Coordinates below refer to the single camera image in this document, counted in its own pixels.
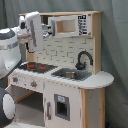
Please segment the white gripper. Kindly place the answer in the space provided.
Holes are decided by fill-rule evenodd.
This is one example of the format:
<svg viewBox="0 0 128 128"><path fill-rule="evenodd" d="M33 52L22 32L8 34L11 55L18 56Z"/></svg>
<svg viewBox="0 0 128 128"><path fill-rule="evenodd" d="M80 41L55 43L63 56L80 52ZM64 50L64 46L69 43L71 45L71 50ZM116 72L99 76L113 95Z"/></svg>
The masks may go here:
<svg viewBox="0 0 128 128"><path fill-rule="evenodd" d="M39 12L31 12L25 15L27 33L30 35L28 51L33 53L44 49L43 29Z"/></svg>

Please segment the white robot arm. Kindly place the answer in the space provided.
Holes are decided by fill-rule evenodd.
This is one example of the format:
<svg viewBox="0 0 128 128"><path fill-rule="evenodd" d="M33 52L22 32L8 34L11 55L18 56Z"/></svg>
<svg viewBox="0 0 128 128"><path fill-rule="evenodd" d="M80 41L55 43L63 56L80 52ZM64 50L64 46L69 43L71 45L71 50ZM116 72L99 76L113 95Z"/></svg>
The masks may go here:
<svg viewBox="0 0 128 128"><path fill-rule="evenodd" d="M8 76L21 60L19 41L26 39L28 51L44 48L43 24L40 13L35 11L19 17L19 26L0 30L0 79ZM12 96L0 87L0 128L9 125L15 115Z"/></svg>

